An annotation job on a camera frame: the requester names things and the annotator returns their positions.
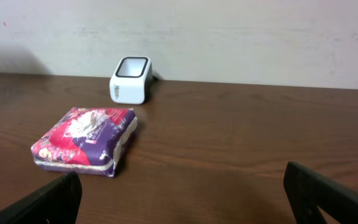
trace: pink tissue packet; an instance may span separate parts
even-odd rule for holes
[[[133,109],[72,108],[32,147],[45,170],[113,177],[137,127]]]

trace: white wall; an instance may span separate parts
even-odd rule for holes
[[[0,72],[358,88],[358,0],[0,0]]]

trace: plastic wrapper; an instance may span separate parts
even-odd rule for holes
[[[133,109],[72,108],[32,147],[45,170],[113,177],[137,127]]]

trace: wood grain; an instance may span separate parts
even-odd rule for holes
[[[120,175],[80,175],[77,223],[294,223],[298,161],[358,191],[358,90],[160,81]],[[107,78],[0,74],[0,209],[60,174],[30,146],[72,106],[127,107]]]

